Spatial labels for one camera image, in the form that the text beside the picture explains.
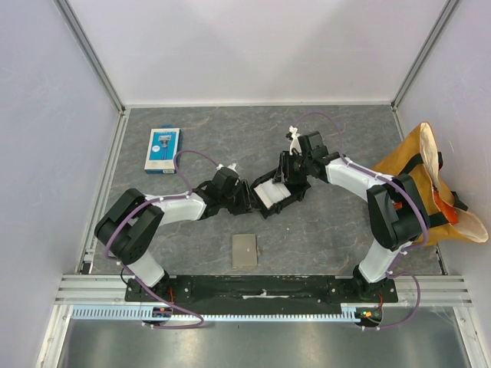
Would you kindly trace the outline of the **black plastic card box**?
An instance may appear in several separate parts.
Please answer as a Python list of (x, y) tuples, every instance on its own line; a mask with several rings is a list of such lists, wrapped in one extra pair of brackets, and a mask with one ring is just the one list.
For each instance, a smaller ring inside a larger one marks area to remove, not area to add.
[(276, 172), (277, 169), (267, 172), (250, 186), (255, 207), (264, 219), (279, 214), (294, 202), (301, 202), (311, 188), (307, 181), (300, 184), (274, 182)]

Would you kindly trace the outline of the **grey card holder wallet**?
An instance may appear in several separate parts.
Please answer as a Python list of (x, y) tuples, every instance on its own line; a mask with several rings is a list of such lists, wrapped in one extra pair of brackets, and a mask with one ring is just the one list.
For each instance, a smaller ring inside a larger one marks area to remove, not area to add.
[(257, 239), (254, 234), (232, 236), (232, 267), (254, 268), (258, 265)]

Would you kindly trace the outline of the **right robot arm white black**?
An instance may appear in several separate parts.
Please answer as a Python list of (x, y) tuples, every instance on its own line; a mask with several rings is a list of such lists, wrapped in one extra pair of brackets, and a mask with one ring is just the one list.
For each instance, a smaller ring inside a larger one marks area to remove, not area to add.
[(394, 276), (401, 255), (419, 237), (428, 239), (429, 215), (414, 180), (407, 174), (375, 172), (340, 152), (329, 153), (318, 131), (301, 135), (292, 126), (286, 138), (290, 147), (281, 153), (276, 182), (299, 185), (312, 176), (367, 203), (374, 240), (353, 271), (351, 292), (359, 301), (370, 301)]

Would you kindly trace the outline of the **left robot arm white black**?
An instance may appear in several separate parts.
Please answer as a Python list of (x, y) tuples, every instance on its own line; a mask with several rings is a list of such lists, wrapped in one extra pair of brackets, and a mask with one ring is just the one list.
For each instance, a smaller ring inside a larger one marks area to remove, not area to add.
[(168, 295), (166, 272), (150, 254), (149, 246), (161, 225), (201, 221), (221, 209), (232, 215), (252, 211), (249, 184), (229, 167), (190, 194), (144, 195), (128, 189), (97, 223), (94, 235), (113, 256), (143, 282), (142, 292), (152, 301)]

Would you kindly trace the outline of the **white card stack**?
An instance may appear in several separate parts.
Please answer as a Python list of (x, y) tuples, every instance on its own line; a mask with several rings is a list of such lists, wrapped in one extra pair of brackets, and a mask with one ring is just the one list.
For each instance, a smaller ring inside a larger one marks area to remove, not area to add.
[(274, 183), (273, 179), (269, 179), (254, 189), (255, 194), (259, 197), (260, 202), (270, 209), (273, 205), (287, 199), (291, 193), (283, 183)]

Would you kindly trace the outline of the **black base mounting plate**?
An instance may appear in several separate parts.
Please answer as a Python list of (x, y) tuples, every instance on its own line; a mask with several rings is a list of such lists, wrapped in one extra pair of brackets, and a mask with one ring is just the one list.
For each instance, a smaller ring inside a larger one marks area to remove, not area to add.
[(177, 275), (152, 291), (201, 315), (338, 314), (342, 303), (398, 302), (392, 280), (365, 288), (334, 275)]

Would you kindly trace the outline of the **blue razor package box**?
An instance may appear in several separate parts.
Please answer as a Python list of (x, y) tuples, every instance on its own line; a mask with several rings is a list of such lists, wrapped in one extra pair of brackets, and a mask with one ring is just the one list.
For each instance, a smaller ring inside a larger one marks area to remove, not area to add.
[(147, 174), (174, 174), (174, 158), (181, 147), (181, 129), (165, 126), (150, 131), (144, 171)]

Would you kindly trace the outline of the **yellow tote bag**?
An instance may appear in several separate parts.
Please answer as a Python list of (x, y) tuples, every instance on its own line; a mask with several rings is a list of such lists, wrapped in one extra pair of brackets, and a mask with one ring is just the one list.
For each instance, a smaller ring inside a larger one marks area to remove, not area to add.
[(455, 191), (440, 177), (443, 154), (428, 122), (415, 127), (373, 170), (392, 176), (405, 173), (414, 180), (430, 218), (427, 245), (443, 240), (484, 243), (489, 234)]

